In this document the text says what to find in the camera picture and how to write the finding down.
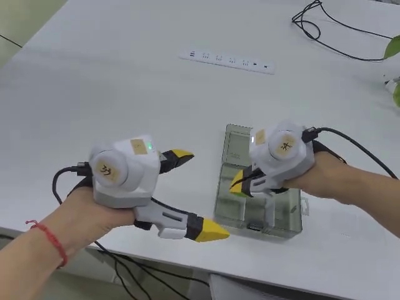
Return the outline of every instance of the transparent container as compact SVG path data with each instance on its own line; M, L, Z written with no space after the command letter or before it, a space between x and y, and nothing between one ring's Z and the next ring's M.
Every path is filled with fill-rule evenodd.
M219 224L257 232L260 236L292 238L303 230L300 190L289 189L274 194L272 199L240 197L229 192L234 176L251 164L250 130L232 124L226 126L214 218Z

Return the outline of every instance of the power strip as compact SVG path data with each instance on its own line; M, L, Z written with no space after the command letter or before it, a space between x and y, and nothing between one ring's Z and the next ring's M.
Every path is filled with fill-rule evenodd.
M240 58L225 54L213 54L208 51L183 51L180 53L179 58L264 74L275 73L274 66L272 64L264 64L255 59Z

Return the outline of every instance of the hand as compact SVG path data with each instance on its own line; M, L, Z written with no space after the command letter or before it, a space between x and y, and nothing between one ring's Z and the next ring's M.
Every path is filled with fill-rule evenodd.
M133 222L132 209L112 209L96 204L90 187L73 191L61 206L41 221L59 239L68 256L111 229L132 225Z
M319 198L333 198L337 179L350 168L328 152L319 152L315 154L314 166L302 176L286 181L284 187L301 189Z

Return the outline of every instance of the red bracelet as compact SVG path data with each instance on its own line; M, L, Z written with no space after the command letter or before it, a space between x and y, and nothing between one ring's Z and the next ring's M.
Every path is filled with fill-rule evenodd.
M29 223L34 223L34 225L31 226L31 229L38 228L41 231L43 231L46 234L47 239L50 241L50 243L53 244L54 247L56 247L58 253L62 257L62 263L58 266L58 269L65 266L68 263L68 257L67 257L67 254L65 253L63 245L61 245L61 243L58 241L57 237L53 233L51 233L51 231L49 230L49 228L47 228L47 226L38 223L36 220L25 222L25 224L29 224Z

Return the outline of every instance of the white table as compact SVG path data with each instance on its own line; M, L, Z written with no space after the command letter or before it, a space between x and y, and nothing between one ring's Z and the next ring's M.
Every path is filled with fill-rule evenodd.
M261 127L292 119L348 133L400 174L400 111L381 64L346 59L291 24L301 0L69 0L0 71L0 227L25 231L57 207L51 179L87 159L93 144L151 133L161 150L196 157L161 176L155 196L212 217L226 124ZM335 18L395 36L400 6L327 0ZM378 58L387 41L310 12L322 41ZM265 75L178 59L183 48L259 58ZM348 142L320 140L350 164L381 173ZM65 195L77 183L59 180ZM302 234L288 241L239 236L164 240L133 227L101 239L117 253L350 299L398 299L400 243L356 207L309 197Z

